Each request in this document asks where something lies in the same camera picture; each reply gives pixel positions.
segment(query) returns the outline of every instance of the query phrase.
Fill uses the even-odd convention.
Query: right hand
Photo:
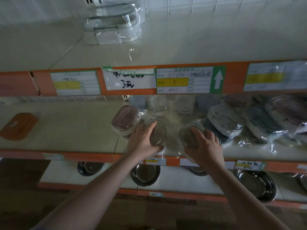
[[[223,149],[219,139],[212,131],[205,130],[206,137],[196,128],[191,127],[191,131],[198,141],[198,149],[185,147],[185,153],[190,156],[208,174],[216,170],[225,168]]]

